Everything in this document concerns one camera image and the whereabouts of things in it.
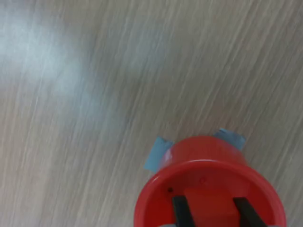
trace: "red cup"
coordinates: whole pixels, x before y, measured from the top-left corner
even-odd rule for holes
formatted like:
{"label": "red cup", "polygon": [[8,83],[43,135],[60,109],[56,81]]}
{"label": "red cup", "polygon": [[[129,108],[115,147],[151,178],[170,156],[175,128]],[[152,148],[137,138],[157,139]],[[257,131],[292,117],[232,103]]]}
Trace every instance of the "red cup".
{"label": "red cup", "polygon": [[246,197],[267,225],[286,227],[274,188],[247,166],[239,150],[215,137],[191,137],[166,152],[159,172],[140,193],[134,227],[176,223],[172,204],[176,195],[185,195],[197,227],[239,227],[234,197]]}

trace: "blue painter's tape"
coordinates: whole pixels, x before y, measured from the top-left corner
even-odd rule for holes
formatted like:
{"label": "blue painter's tape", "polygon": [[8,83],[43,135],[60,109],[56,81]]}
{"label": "blue painter's tape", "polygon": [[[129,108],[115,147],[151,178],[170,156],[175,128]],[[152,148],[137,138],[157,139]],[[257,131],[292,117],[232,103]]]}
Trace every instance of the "blue painter's tape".
{"label": "blue painter's tape", "polygon": [[165,152],[174,145],[174,142],[157,137],[149,156],[144,165],[144,169],[156,173],[159,170],[159,165]]}
{"label": "blue painter's tape", "polygon": [[246,139],[243,136],[222,128],[216,132],[214,136],[232,144],[238,150],[242,150],[246,142]]}

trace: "tape strip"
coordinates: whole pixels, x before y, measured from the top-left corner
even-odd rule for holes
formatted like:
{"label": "tape strip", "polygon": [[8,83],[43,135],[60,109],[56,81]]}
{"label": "tape strip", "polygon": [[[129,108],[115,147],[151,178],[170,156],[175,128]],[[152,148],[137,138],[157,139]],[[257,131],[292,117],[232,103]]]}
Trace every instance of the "tape strip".
{"label": "tape strip", "polygon": [[156,173],[165,152],[174,145],[174,142],[157,137],[149,156],[144,165],[144,169]]}

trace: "red plastic container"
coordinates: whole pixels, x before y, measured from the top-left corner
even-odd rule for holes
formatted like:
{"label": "red plastic container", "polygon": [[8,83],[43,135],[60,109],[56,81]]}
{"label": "red plastic container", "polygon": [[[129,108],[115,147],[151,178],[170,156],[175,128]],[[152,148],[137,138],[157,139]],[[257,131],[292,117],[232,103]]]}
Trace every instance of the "red plastic container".
{"label": "red plastic container", "polygon": [[282,202],[235,147],[210,136],[191,137],[166,152],[161,169],[138,198],[134,227],[176,223],[172,197],[185,195],[197,227],[238,227],[232,198],[246,197],[267,225],[286,227]]}

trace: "wooden floor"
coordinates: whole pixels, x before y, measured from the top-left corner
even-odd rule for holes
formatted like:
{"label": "wooden floor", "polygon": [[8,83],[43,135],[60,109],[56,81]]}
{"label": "wooden floor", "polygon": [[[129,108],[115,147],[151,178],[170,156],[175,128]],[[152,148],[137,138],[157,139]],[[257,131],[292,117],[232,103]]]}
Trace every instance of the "wooden floor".
{"label": "wooden floor", "polygon": [[220,127],[302,226],[301,0],[1,0],[1,227],[131,227],[155,138]]}

